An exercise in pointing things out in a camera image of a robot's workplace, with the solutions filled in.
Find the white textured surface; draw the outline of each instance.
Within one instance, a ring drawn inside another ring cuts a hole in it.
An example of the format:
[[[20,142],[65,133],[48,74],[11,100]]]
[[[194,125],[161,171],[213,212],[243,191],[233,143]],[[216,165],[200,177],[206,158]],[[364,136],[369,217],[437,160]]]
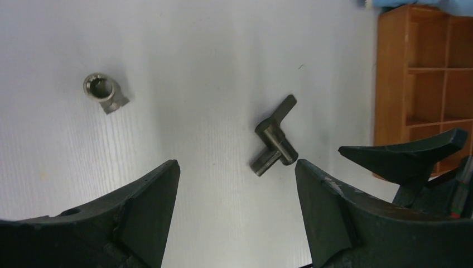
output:
[[[253,133],[289,93],[301,158],[377,197],[396,187],[343,159],[369,145],[375,13],[347,0],[2,1],[0,218],[56,215],[178,159],[163,267],[311,262],[294,166],[262,178]],[[131,102],[108,116],[83,79]]]

